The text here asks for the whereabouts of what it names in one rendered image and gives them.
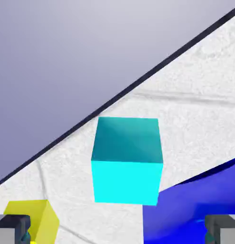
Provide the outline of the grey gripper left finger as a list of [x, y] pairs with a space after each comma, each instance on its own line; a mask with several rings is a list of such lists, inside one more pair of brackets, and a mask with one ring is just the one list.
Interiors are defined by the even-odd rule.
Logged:
[[30, 244], [30, 217], [24, 214], [0, 214], [0, 244]]

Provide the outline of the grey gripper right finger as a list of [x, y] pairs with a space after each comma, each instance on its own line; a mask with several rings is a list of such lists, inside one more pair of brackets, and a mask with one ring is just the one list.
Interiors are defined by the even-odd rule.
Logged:
[[235, 214], [205, 217], [205, 244], [235, 244]]

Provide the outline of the small yellow cube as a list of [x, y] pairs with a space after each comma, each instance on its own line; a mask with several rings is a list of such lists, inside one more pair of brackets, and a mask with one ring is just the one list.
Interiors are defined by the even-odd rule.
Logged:
[[4, 213], [30, 217], [30, 244], [55, 243], [59, 219], [48, 200], [10, 201]]

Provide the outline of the small cyan cube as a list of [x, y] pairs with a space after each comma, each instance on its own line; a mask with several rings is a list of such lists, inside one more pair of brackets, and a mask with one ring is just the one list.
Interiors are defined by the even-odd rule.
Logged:
[[163, 170], [158, 119], [99, 117], [91, 169], [95, 202], [155, 206]]

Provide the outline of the large blue box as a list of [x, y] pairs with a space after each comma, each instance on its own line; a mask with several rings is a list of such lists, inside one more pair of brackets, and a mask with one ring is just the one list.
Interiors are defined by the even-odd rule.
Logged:
[[143, 206], [144, 244], [205, 244], [205, 216], [235, 214], [235, 158], [162, 190]]

